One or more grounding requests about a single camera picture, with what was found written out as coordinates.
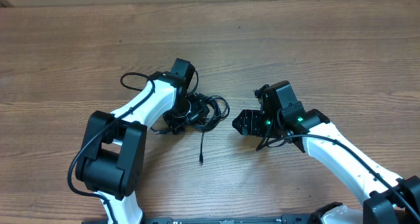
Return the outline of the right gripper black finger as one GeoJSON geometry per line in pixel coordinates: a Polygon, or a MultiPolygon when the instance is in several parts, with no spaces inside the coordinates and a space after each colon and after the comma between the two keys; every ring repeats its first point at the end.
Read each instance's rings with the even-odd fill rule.
{"type": "Polygon", "coordinates": [[[257,147],[255,149],[256,151],[259,151],[259,150],[263,149],[264,147],[268,146],[268,140],[269,140],[271,134],[272,134],[271,130],[268,130],[264,134],[262,140],[260,141],[260,143],[257,145],[257,147]]]}
{"type": "Polygon", "coordinates": [[[259,136],[259,111],[242,110],[232,121],[232,127],[236,129],[240,135],[259,136]]]}

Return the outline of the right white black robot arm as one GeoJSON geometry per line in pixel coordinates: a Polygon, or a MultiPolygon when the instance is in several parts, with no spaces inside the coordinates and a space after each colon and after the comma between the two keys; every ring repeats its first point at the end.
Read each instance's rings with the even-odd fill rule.
{"type": "Polygon", "coordinates": [[[255,90],[258,110],[242,110],[232,126],[261,137],[257,150],[294,144],[321,162],[356,197],[361,210],[332,202],[294,223],[418,223],[419,177],[404,179],[365,155],[317,109],[305,110],[288,81],[255,90]]]}

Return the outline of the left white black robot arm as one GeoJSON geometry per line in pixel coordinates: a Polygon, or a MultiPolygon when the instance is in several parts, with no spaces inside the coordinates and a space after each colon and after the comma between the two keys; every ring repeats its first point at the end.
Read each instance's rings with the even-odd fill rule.
{"type": "Polygon", "coordinates": [[[146,76],[146,86],[125,106],[89,117],[79,152],[68,170],[68,186],[76,194],[99,198],[103,223],[142,223],[135,187],[140,180],[146,134],[159,118],[177,134],[207,114],[193,102],[188,87],[198,75],[187,60],[176,59],[168,72],[146,76]]]}

